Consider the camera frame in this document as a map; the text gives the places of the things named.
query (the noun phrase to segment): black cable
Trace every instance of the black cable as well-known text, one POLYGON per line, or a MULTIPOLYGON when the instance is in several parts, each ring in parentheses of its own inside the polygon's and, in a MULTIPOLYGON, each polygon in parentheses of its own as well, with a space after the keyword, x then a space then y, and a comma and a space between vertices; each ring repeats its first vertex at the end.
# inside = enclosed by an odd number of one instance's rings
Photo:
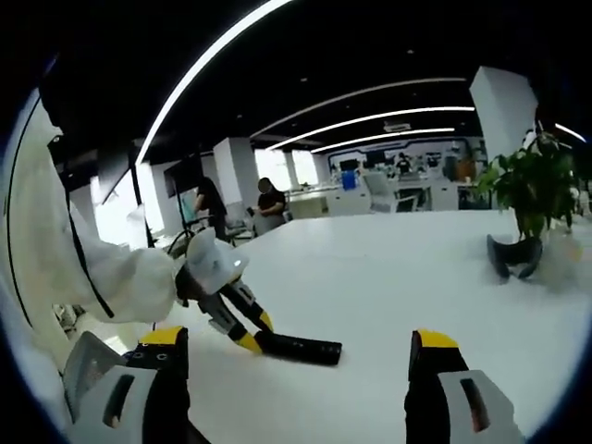
POLYGON ((173 240, 173 243, 171 243, 168 247, 168 250, 166 250, 166 254, 170 254, 170 252, 173 251, 173 248, 175 247, 175 244, 179 241, 179 239, 181 239, 181 236, 183 235, 188 235, 188 238, 192 238, 193 236, 195 236, 195 233, 193 233, 193 231, 191 231, 190 229, 183 229, 178 235, 177 237, 173 240))
POLYGON ((86 275, 89 283, 91 284, 92 292, 94 293, 94 297, 103 308, 103 311, 106 313, 107 316, 113 318, 115 315, 111 310, 111 307, 107 304, 106 300, 101 296, 99 290, 94 286, 94 282, 91 279, 91 274, 89 273, 89 269, 86 263, 86 256, 84 254, 84 250, 82 249, 82 243, 80 242, 80 237, 78 235, 78 231, 76 230, 76 226, 74 225, 74 219, 72 218, 72 213, 70 212, 70 193, 68 188, 66 188, 66 205, 68 207, 68 217, 70 219, 70 227, 72 229, 72 239, 74 240, 74 248, 76 249, 76 255, 78 256, 78 260, 80 262, 80 266, 82 267, 82 271, 86 275))

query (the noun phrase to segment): column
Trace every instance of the column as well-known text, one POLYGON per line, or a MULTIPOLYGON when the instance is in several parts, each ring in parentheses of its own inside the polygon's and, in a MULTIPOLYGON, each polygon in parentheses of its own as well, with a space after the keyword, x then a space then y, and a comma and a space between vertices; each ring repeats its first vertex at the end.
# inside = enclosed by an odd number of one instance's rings
POLYGON ((176 236, 177 233, 183 229, 177 198, 168 196, 167 180, 165 179, 165 171, 177 163, 178 162, 167 162, 165 164, 151 166, 156 199, 158 200, 160 214, 165 226, 164 233, 167 236, 176 236))
POLYGON ((321 154, 313 154, 313 160, 319 183, 329 182, 331 180, 331 172, 329 171, 327 157, 321 154))
POLYGON ((290 176, 290 188, 297 190, 300 188, 300 183, 298 183, 298 174, 296 174, 296 164, 294 163, 292 150, 285 151, 284 155, 286 156, 286 167, 288 168, 288 175, 290 176))
POLYGON ((471 85, 471 95, 489 161, 521 148, 537 110, 537 98, 528 79, 510 71, 481 67, 471 85))
POLYGON ((96 237, 99 231, 96 227, 96 218, 94 216, 93 197, 91 196, 91 185, 80 187, 70 192, 70 200, 76 206, 76 209, 86 222, 89 231, 96 237))
POLYGON ((220 192, 226 205, 242 202, 257 205, 257 163, 247 138, 228 138, 214 147, 220 192))

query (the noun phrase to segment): ceiling light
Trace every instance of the ceiling light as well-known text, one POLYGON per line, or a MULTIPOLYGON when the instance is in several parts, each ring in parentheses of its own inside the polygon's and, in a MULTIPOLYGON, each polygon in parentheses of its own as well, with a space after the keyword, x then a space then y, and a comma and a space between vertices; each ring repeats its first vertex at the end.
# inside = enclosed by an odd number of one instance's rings
POLYGON ((329 125, 328 127, 315 129, 314 131, 306 132, 301 134, 300 136, 292 137, 291 139, 287 139, 284 142, 276 143, 268 148, 269 150, 275 150, 280 146, 287 145, 288 143, 294 143, 300 139, 304 139, 305 137, 312 136, 314 134, 318 134, 319 132, 325 132, 329 130, 334 130, 336 128, 346 127, 348 125, 353 125, 354 123, 365 122, 367 120, 374 120, 376 118, 384 118, 384 117, 391 117, 391 116, 404 116, 407 114, 419 114, 419 113, 431 113, 436 111, 475 111, 474 106, 435 106, 429 108, 415 108, 415 109, 403 109, 401 111, 391 111, 389 113, 382 113, 382 114, 374 114, 373 116, 366 116, 366 117, 359 117, 353 120, 347 120, 345 122, 336 123, 334 125, 329 125))
POLYGON ((391 132, 389 134, 378 134, 377 136, 362 137, 362 139, 355 139, 354 141, 347 141, 341 143, 335 143, 333 145, 324 146, 323 148, 316 148, 311 153, 320 153, 321 151, 332 150, 333 148, 339 148, 340 146, 353 145, 355 143, 375 141, 377 139, 387 139, 389 137, 398 136, 412 136, 414 134, 428 134, 432 132, 453 132, 454 128, 433 128, 433 129, 412 129, 410 131, 391 132))
POLYGON ((363 90, 358 90, 358 91, 354 91, 354 92, 348 92, 347 94, 343 94, 338 97, 333 97, 333 98, 325 100, 323 102, 319 102, 318 104, 308 106, 304 109, 301 109, 300 111, 296 111, 295 113, 292 113, 289 116, 283 117, 280 120, 277 120, 274 123, 267 125, 265 128, 259 129, 258 131, 251 134, 250 137, 258 136, 259 134, 262 134, 262 133, 266 132, 267 130, 271 130, 272 128, 276 127, 277 125, 281 125, 282 123, 292 120, 293 118, 296 118, 297 116, 301 116, 302 114, 310 113, 311 111, 314 111, 315 109, 321 108, 323 106, 335 104, 336 102, 340 102, 341 100, 355 97, 356 95, 366 94, 366 93, 375 93, 376 91, 386 90, 387 88, 396 88, 399 86, 419 85, 419 84, 424 84, 424 83, 451 82, 451 81, 466 82, 466 79, 461 78, 461 77, 452 77, 452 78, 438 77, 438 78, 434 78, 434 79, 405 80, 405 81, 396 81, 394 83, 385 83, 383 85, 377 85, 377 86, 373 86, 371 88, 364 88, 363 90))
POLYGON ((292 2, 293 0, 269 0, 264 5, 259 6, 253 12, 251 12, 246 17, 239 20, 234 26, 232 26, 228 31, 226 31, 222 36, 216 40, 207 50, 197 59, 197 61, 193 64, 193 66, 185 73, 183 78, 177 84, 173 92, 168 96, 163 105, 162 109, 156 116, 156 120, 152 124, 152 127, 148 131, 148 135, 144 140, 144 144, 138 154, 138 158, 136 159, 136 165, 142 163, 143 158, 146 156, 148 152, 148 148, 150 147, 150 143, 152 139, 158 132, 158 129, 165 121, 165 117, 173 107, 173 105, 177 102, 180 96, 183 94, 185 89, 190 85, 190 83, 197 77, 197 75, 207 66, 208 63, 212 61, 212 59, 218 55, 220 51, 222 51, 230 42, 234 39, 239 37, 244 31, 247 31, 251 28, 252 25, 257 23, 259 20, 263 19, 267 14, 271 14, 276 9, 281 8, 282 6, 292 2))
POLYGON ((558 130, 561 130, 563 132, 567 132, 568 134, 573 135, 576 139, 579 139, 580 141, 586 143, 586 139, 584 139, 583 136, 581 136, 580 134, 578 134, 577 132, 575 132, 569 128, 565 128, 563 125, 560 125, 559 123, 555 124, 555 128, 557 128, 558 130))

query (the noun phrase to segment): white table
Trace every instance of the white table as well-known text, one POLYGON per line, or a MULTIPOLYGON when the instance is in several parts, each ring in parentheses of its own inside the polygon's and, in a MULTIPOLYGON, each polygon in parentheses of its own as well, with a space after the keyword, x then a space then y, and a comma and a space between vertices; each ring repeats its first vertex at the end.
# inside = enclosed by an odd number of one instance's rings
POLYGON ((343 342, 336 368, 256 357, 198 308, 190 328, 191 413, 213 444, 403 443, 412 330, 456 339, 512 400, 531 436, 583 352, 592 302, 512 279, 492 283, 485 236, 515 232, 496 211, 292 221, 240 248, 244 280, 277 332, 343 342))

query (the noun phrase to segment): black ceiling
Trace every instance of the black ceiling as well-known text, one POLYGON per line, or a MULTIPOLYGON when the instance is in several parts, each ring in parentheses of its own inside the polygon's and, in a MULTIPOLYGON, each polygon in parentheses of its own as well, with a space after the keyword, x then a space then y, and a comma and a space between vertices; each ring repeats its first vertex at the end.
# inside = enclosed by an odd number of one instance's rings
MULTIPOLYGON (((145 136, 162 103, 198 56, 262 3, 109 1, 63 24, 59 57, 44 80, 42 96, 56 125, 82 141, 71 154, 145 136)), ((565 46, 543 21, 556 14, 519 2, 498 2, 494 7, 480 2, 454 6, 294 0, 244 32, 206 67, 161 127, 159 134, 174 134, 175 141, 153 147, 150 157, 162 162, 210 151, 227 136, 249 137, 308 106, 398 81, 466 79, 356 95, 264 134, 293 137, 388 111, 472 105, 468 87, 481 65, 525 74, 539 100, 552 102, 562 123, 581 130, 586 113, 565 99, 577 75, 558 67, 565 46)), ((413 129, 452 125, 463 135, 480 133, 471 113, 398 120, 413 129)), ((311 139, 344 142, 382 133, 383 126, 384 120, 373 120, 311 139)), ((253 144, 265 147, 273 142, 253 144)))

